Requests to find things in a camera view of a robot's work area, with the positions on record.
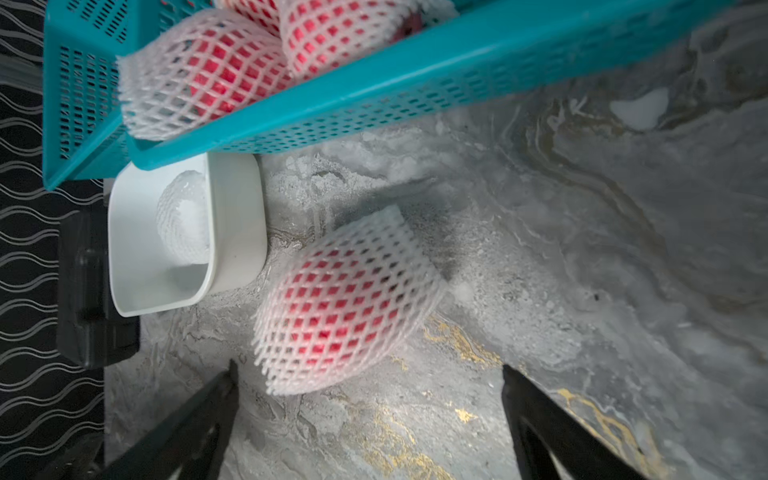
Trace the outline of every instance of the wavy line pattern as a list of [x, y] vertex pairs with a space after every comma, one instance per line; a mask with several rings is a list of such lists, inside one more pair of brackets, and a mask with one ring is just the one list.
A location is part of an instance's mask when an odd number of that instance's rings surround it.
[[[4, 10], [2, 8], [0, 8], [0, 15], [3, 12], [4, 12]], [[16, 102], [14, 102], [10, 98], [8, 98], [8, 96], [5, 95], [2, 92], [0, 92], [0, 101], [2, 101], [6, 105], [8, 105], [10, 108], [13, 108], [18, 113], [23, 114], [23, 115], [39, 115], [39, 114], [43, 113], [43, 104], [37, 105], [35, 107], [25, 107], [24, 105], [17, 104]]]
[[0, 290], [5, 290], [9, 293], [24, 293], [36, 289], [45, 282], [51, 282], [53, 280], [58, 280], [58, 273], [43, 273], [33, 280], [29, 280], [27, 283], [6, 283], [0, 280]]
[[102, 388], [104, 387], [104, 382], [84, 376], [84, 377], [80, 377], [79, 379], [72, 380], [71, 382], [69, 382], [69, 385], [61, 389], [59, 393], [57, 393], [54, 396], [48, 397], [47, 399], [37, 399], [33, 396], [16, 397], [0, 405], [0, 416], [2, 416], [7, 411], [22, 405], [30, 405], [30, 406], [36, 406], [36, 407], [48, 407], [51, 405], [55, 405], [59, 403], [62, 399], [64, 399], [64, 397], [69, 395], [70, 392], [72, 392], [73, 390], [81, 386], [93, 386], [96, 388]]
[[23, 332], [19, 333], [7, 333], [0, 331], [0, 340], [4, 342], [22, 342], [28, 338], [32, 338], [37, 332], [49, 326], [56, 326], [58, 319], [55, 316], [42, 319], [35, 325], [29, 327]]
[[17, 246], [32, 245], [33, 243], [37, 243], [40, 240], [48, 237], [58, 237], [58, 230], [55, 228], [46, 228], [45, 230], [40, 230], [30, 237], [11, 237], [5, 232], [0, 232], [0, 239], [3, 239], [6, 243]]
[[55, 372], [57, 370], [61, 370], [66, 373], [81, 373], [85, 371], [79, 366], [68, 365], [67, 363], [61, 363], [61, 362], [49, 363], [35, 370], [34, 373], [32, 373], [30, 376], [28, 376], [23, 380], [19, 380], [18, 382], [14, 382], [14, 383], [0, 383], [0, 392], [10, 393], [10, 392], [17, 392], [19, 390], [23, 390], [28, 386], [30, 386], [32, 383], [35, 383], [37, 379], [39, 379], [46, 373]]
[[0, 355], [0, 366], [3, 363], [9, 361], [10, 359], [15, 358], [17, 356], [22, 356], [22, 355], [34, 356], [36, 359], [47, 360], [47, 359], [54, 359], [60, 354], [56, 349], [48, 350], [46, 352], [41, 352], [40, 350], [32, 348], [30, 346], [17, 346], [16, 348], [7, 350], [5, 353]]
[[11, 52], [15, 53], [19, 57], [24, 58], [25, 60], [36, 61], [38, 63], [42, 63], [42, 61], [43, 61], [43, 57], [41, 57], [40, 55], [33, 55], [33, 54], [30, 54], [30, 53], [27, 53], [26, 51], [19, 50], [18, 48], [16, 48], [13, 45], [9, 44], [8, 42], [3, 40], [2, 38], [0, 38], [0, 45], [2, 45], [3, 47], [6, 47], [8, 50], [10, 50]]
[[43, 153], [42, 145], [35, 148], [16, 147], [14, 144], [8, 142], [3, 137], [0, 137], [0, 145], [2, 145], [5, 148], [8, 148], [12, 153], [18, 155], [19, 157], [37, 157], [39, 154]]
[[34, 208], [26, 207], [25, 205], [14, 205], [13, 207], [6, 207], [0, 210], [0, 220], [6, 217], [10, 217], [11, 215], [25, 214], [31, 215], [32, 217], [37, 218], [41, 222], [47, 223], [48, 225], [59, 225], [63, 219], [70, 217], [77, 212], [77, 210], [73, 210], [71, 212], [67, 212], [64, 215], [61, 215], [60, 217], [49, 217], [48, 215], [41, 214]]
[[103, 392], [96, 395], [86, 406], [78, 410], [74, 410], [74, 411], [63, 410], [63, 409], [48, 410], [47, 412], [41, 414], [38, 418], [33, 420], [32, 423], [24, 427], [24, 429], [22, 429], [20, 432], [16, 432], [13, 435], [0, 435], [0, 445], [20, 442], [21, 440], [27, 438], [31, 433], [33, 433], [37, 429], [37, 427], [39, 427], [44, 422], [50, 419], [55, 419], [57, 417], [64, 417], [66, 419], [79, 419], [83, 415], [86, 415], [91, 410], [93, 410], [96, 405], [101, 404], [102, 400], [104, 400]]
[[34, 253], [25, 251], [11, 252], [3, 255], [0, 257], [0, 266], [4, 266], [7, 263], [15, 262], [18, 260], [28, 260], [44, 268], [56, 268], [58, 266], [58, 260], [43, 260]]
[[13, 310], [14, 308], [21, 308], [23, 306], [28, 306], [29, 308], [33, 308], [37, 310], [38, 312], [43, 313], [56, 313], [57, 306], [54, 305], [43, 305], [42, 303], [37, 303], [34, 300], [30, 300], [29, 298], [17, 298], [13, 300], [9, 300], [2, 305], [0, 305], [0, 316], [3, 313], [6, 313], [10, 310]]
[[9, 161], [5, 162], [3, 165], [0, 165], [0, 174], [9, 170], [29, 170], [31, 172], [35, 172], [40, 178], [43, 176], [42, 170], [33, 164], [28, 164], [27, 162], [21, 160]]
[[16, 457], [19, 457], [21, 455], [35, 455], [35, 456], [43, 456], [43, 455], [49, 455], [56, 450], [59, 450], [70, 437], [72, 437], [75, 433], [78, 433], [82, 430], [89, 429], [89, 430], [96, 430], [100, 431], [104, 428], [104, 423], [96, 423], [96, 422], [80, 422], [77, 425], [73, 425], [67, 432], [62, 435], [59, 440], [56, 442], [51, 443], [47, 447], [18, 447], [17, 449], [13, 449], [10, 452], [6, 453], [2, 457], [0, 457], [0, 468], [3, 467], [6, 463], [10, 462]]
[[[45, 0], [0, 0], [0, 50], [39, 67], [44, 14]], [[0, 108], [6, 111], [0, 117], [0, 293], [10, 295], [0, 303], [0, 424], [13, 418], [17, 425], [0, 435], [0, 478], [27, 478], [72, 439], [104, 428], [104, 382], [50, 344], [58, 307], [48, 286], [58, 279], [59, 262], [51, 241], [44, 241], [57, 238], [58, 225], [76, 210], [101, 201], [104, 185], [92, 180], [71, 191], [37, 188], [41, 97], [0, 85]]]
[[[5, 33], [6, 33], [6, 30], [0, 30], [0, 35], [5, 35]], [[3, 120], [0, 120], [0, 128], [9, 128], [9, 127], [27, 127], [38, 132], [40, 135], [43, 135], [43, 129], [40, 128], [35, 122], [27, 120], [26, 118], [9, 117], [9, 118], [4, 118]]]
[[19, 192], [16, 190], [12, 190], [11, 188], [6, 187], [3, 184], [0, 184], [0, 191], [6, 195], [8, 195], [10, 198], [13, 198], [15, 200], [34, 200], [35, 198], [40, 198], [45, 195], [61, 195], [62, 197], [69, 200], [71, 203], [75, 205], [91, 205], [95, 204], [102, 198], [104, 198], [103, 193], [97, 193], [93, 194], [88, 198], [80, 198], [76, 197], [75, 195], [70, 194], [69, 192], [62, 190], [60, 188], [57, 188], [56, 190], [49, 192], [43, 187], [40, 187], [38, 189], [35, 189], [31, 192]]
[[0, 6], [15, 8], [16, 10], [23, 10], [25, 12], [36, 13], [41, 17], [45, 17], [44, 8], [38, 8], [33, 5], [26, 4], [24, 2], [13, 2], [12, 0], [0, 0]]

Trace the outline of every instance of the blue perforated basket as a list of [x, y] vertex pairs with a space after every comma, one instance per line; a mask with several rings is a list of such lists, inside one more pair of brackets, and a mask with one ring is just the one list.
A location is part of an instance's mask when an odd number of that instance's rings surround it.
[[645, 57], [730, 0], [458, 2], [439, 27], [165, 142], [125, 133], [116, 55], [201, 8], [196, 0], [51, 0], [45, 19], [43, 170], [113, 177], [206, 151], [276, 153]]

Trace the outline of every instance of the basket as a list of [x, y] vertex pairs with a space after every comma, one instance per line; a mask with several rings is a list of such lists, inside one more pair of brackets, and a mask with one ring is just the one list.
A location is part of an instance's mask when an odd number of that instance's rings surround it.
[[138, 50], [200, 0], [54, 0], [45, 19], [46, 188], [207, 151], [271, 154], [646, 57], [730, 0], [457, 2], [462, 15], [164, 142], [121, 123], [116, 55]]

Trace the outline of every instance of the marble surface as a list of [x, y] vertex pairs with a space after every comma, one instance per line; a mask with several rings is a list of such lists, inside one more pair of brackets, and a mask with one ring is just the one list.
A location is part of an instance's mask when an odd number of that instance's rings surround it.
[[[264, 271], [142, 318], [105, 371], [108, 459], [234, 358], [221, 478], [517, 478], [507, 362], [648, 478], [764, 478], [767, 25], [742, 5], [629, 68], [260, 158]], [[392, 203], [449, 294], [361, 376], [265, 395], [250, 317], [270, 281]]]

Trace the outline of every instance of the white bowl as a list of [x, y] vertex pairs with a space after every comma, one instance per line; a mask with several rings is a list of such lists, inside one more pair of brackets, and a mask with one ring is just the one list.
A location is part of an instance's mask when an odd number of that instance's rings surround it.
[[[157, 201], [186, 170], [206, 177], [209, 263], [180, 265], [157, 233]], [[112, 300], [122, 316], [194, 305], [208, 293], [247, 285], [266, 259], [256, 158], [210, 152], [151, 171], [129, 164], [112, 187], [108, 230]]]

